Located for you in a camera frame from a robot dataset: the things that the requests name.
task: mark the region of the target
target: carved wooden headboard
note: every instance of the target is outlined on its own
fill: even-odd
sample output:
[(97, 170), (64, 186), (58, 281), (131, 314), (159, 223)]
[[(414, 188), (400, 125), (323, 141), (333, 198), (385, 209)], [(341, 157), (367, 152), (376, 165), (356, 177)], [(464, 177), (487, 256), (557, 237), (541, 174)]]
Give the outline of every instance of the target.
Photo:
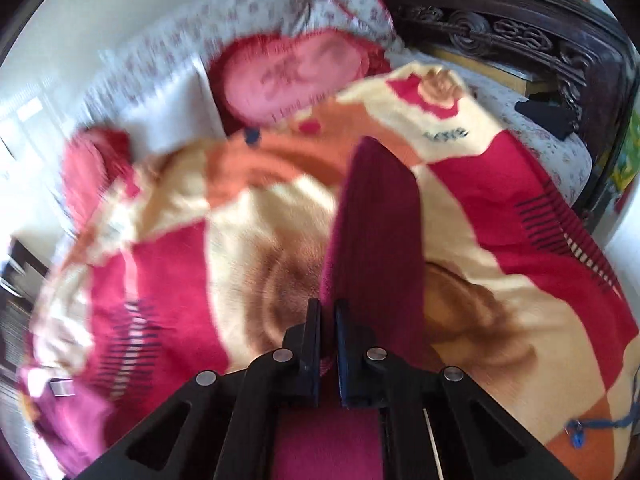
[(613, 170), (638, 88), (636, 53), (618, 22), (581, 0), (384, 0), (408, 46), (449, 43), (467, 56), (551, 72), (593, 161), (574, 206), (591, 211)]

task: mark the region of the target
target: dark wooden furniture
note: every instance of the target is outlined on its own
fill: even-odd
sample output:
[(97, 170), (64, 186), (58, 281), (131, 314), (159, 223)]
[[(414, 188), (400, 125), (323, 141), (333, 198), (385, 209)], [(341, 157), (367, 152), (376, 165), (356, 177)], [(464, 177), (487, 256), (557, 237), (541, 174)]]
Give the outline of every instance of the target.
[(15, 286), (14, 280), (24, 275), (27, 267), (32, 267), (43, 277), (49, 269), (18, 240), (12, 240), (8, 254), (9, 260), (0, 267), (0, 381), (15, 385), (18, 359), (22, 355), (24, 333), (33, 303)]
[[(384, 2), (410, 47), (445, 43), (467, 56), (555, 76), (563, 104), (578, 115), (574, 131), (594, 161), (574, 209), (593, 217), (622, 147), (640, 80), (633, 45), (618, 22), (580, 0)], [(612, 155), (603, 163), (606, 153)], [(604, 165), (601, 171), (596, 162)]]

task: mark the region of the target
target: pillow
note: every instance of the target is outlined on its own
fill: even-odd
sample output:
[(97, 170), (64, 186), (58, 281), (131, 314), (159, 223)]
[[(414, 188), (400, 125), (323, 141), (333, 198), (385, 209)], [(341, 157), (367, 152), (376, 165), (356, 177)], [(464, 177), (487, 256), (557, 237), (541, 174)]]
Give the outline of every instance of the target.
[(386, 49), (402, 47), (382, 0), (197, 0), (113, 52), (82, 94), (73, 117), (84, 126), (113, 121), (152, 95), (191, 57), (209, 64), (241, 38), (297, 36), (324, 28), (350, 32)]
[(151, 97), (115, 121), (130, 135), (133, 160), (173, 151), (191, 139), (225, 139), (220, 115), (199, 57), (176, 69)]
[(268, 126), (357, 79), (389, 71), (382, 47), (329, 28), (236, 41), (212, 63), (209, 81), (231, 134)]

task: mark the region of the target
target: red cushion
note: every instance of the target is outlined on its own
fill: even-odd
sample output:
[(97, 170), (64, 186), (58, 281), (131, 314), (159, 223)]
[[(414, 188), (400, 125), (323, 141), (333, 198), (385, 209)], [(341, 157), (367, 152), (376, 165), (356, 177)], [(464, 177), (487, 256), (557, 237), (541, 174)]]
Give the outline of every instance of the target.
[(125, 132), (94, 128), (76, 133), (62, 161), (66, 207), (80, 232), (102, 196), (129, 165), (129, 136)]
[(209, 69), (225, 127), (268, 126), (366, 76), (390, 72), (378, 44), (333, 28), (237, 40)]

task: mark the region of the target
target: maroon cloth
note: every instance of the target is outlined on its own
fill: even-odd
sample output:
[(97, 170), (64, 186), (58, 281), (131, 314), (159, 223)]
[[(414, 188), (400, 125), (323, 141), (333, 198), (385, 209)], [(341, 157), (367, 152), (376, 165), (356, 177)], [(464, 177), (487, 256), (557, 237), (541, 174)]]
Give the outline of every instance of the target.
[[(424, 259), (420, 195), (411, 171), (370, 137), (342, 188), (321, 282), (322, 339), (332, 352), (333, 303), (347, 298), (354, 322), (377, 344), (429, 367), (422, 314)], [(382, 479), (376, 410), (339, 407), (335, 366), (322, 379), (318, 409), (285, 410), (274, 445), (273, 480)]]

